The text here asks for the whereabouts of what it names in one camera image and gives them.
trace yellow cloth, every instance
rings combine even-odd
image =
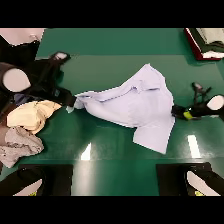
[[[36,134],[44,127],[46,119],[59,108],[61,108],[61,105],[48,100],[22,104],[9,113],[7,126],[21,126],[30,130],[32,134]]]

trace green surface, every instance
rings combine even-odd
[[[193,81],[212,86],[211,95],[224,93],[223,61],[195,61],[180,28],[45,31],[38,57],[59,50],[79,54],[64,65],[59,82],[73,94],[118,86],[146,63],[164,75],[177,104],[191,103]],[[68,114],[62,108],[37,134],[44,151],[22,158],[20,163],[74,164],[72,195],[158,195],[157,163],[210,162],[213,170],[224,176],[224,124],[220,119],[176,120],[166,155],[134,144],[134,131],[85,110]],[[201,159],[192,159],[188,135],[196,136]],[[90,161],[81,161],[90,143]],[[18,165],[4,168],[0,180]]]

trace table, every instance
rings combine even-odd
[[[55,28],[47,29],[37,58],[56,51],[72,54],[62,68],[59,85],[73,94],[101,91],[120,85],[150,63],[166,78],[174,102],[192,102],[191,82],[211,94],[224,92],[224,63],[194,59],[180,28]],[[68,114],[65,108],[47,120],[37,134],[45,149],[22,158],[14,168],[3,168],[0,180],[26,164],[74,164],[72,195],[159,195],[157,163],[210,162],[224,177],[224,124],[218,118],[176,120],[166,155],[132,142],[134,130],[98,119],[85,110]],[[200,158],[194,158],[188,136],[196,136]],[[90,160],[83,152],[90,150]]]

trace shirt sleeve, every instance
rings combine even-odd
[[[138,127],[134,133],[133,142],[153,151],[166,154],[170,132],[175,118],[170,116],[154,124]]]

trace crumpled fabric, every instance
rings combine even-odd
[[[7,126],[20,126],[36,134],[44,127],[46,119],[59,108],[61,105],[48,100],[25,103],[8,114]]]
[[[44,149],[41,139],[24,128],[3,128],[0,131],[5,133],[5,139],[2,134],[0,140],[0,161],[8,168],[13,167],[20,157],[35,155]]]

